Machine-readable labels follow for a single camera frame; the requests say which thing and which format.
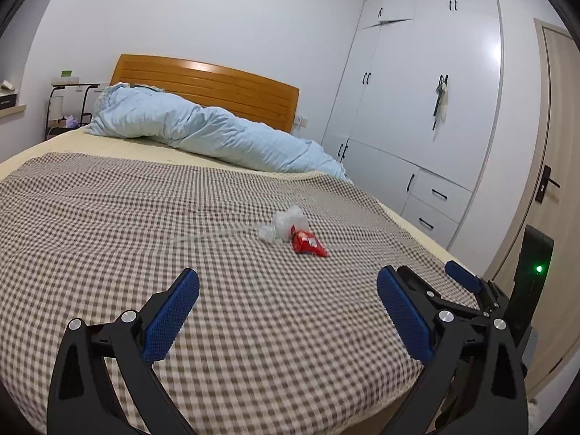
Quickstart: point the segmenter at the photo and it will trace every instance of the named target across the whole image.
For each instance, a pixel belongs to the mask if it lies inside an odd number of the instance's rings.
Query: headboard
[[[118,82],[164,88],[204,107],[221,107],[286,132],[292,129],[299,94],[298,88],[248,72],[154,55],[121,55],[111,85]]]

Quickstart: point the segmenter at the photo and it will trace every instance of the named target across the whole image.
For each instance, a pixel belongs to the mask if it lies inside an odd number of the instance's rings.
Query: door frame
[[[547,135],[550,128],[550,104],[551,104],[551,79],[549,71],[549,54],[547,52],[547,42],[546,42],[546,31],[557,32],[563,36],[572,39],[570,34],[566,29],[559,26],[554,26],[553,24],[547,23],[545,21],[538,20],[534,18],[536,25],[536,34],[538,36],[538,47],[540,55],[540,71],[542,78],[542,92],[541,92],[541,103],[540,103],[540,118],[538,124],[538,135],[536,138],[536,145],[534,148],[534,156],[532,158],[532,163],[530,165],[530,172],[526,181],[526,186],[522,193],[520,203],[515,211],[515,215],[511,221],[511,224],[507,230],[507,233],[500,245],[497,253],[494,256],[491,264],[485,272],[484,279],[488,281],[493,281],[497,274],[499,273],[501,267],[504,265],[505,260],[508,257],[511,248],[515,244],[515,241],[523,228],[528,211],[534,201],[535,193],[538,189],[540,177],[542,174],[542,167],[544,164],[544,156],[546,153],[547,145]],[[559,373],[561,368],[563,368],[570,358],[576,353],[580,347],[580,335],[576,339],[576,342],[572,347],[566,352],[564,358],[557,364],[557,366],[547,374],[534,388],[529,388],[529,395],[535,396],[538,394],[552,379]]]

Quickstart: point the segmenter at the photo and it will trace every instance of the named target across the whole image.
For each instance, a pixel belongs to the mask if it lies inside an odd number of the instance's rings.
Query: blue gripper pad
[[[435,357],[429,328],[387,268],[379,272],[376,290],[411,358],[427,366]]]
[[[165,359],[198,296],[199,277],[190,270],[145,330],[142,355],[147,364]]]
[[[480,279],[469,273],[460,264],[448,261],[445,265],[445,273],[473,294],[476,295],[481,292]]]

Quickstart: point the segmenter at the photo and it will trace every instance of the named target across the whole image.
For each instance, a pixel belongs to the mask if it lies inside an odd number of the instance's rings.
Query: red package
[[[297,231],[296,227],[290,229],[292,236],[292,248],[296,253],[307,253],[309,255],[318,255],[319,257],[328,257],[328,252],[318,241],[314,233]]]

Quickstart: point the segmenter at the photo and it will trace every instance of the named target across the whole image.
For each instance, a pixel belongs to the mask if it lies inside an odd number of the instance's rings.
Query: checkered blanket
[[[0,198],[0,378],[40,431],[66,323],[141,308],[185,267],[201,293],[154,368],[199,434],[339,433],[408,391],[421,365],[376,294],[385,265],[475,302],[376,200],[328,175],[47,154],[2,181]],[[329,258],[257,239],[291,204]],[[109,363],[129,421],[145,429]]]

